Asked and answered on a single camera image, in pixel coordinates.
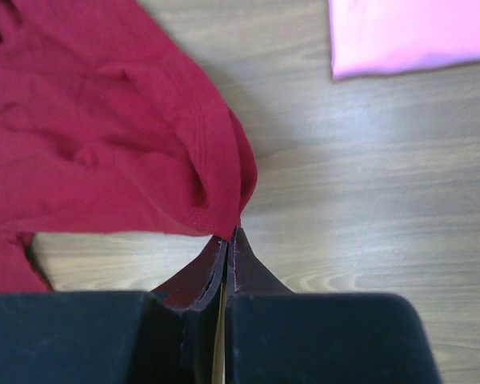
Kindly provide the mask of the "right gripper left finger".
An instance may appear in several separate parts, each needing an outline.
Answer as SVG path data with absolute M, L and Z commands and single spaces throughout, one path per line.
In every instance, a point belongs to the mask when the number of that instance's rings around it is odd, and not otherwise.
M 228 242 L 212 237 L 199 255 L 150 292 L 155 312 L 219 312 Z

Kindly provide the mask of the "dark red t shirt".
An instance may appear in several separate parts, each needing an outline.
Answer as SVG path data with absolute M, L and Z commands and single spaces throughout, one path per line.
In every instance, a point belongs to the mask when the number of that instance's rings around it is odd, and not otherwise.
M 257 180 L 206 73 L 136 1 L 0 1 L 0 293 L 40 232 L 230 239 Z

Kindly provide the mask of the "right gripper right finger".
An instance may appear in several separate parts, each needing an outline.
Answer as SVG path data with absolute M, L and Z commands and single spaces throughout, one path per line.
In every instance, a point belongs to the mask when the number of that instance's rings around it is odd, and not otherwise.
M 255 256 L 243 228 L 237 227 L 227 251 L 227 294 L 292 294 Z

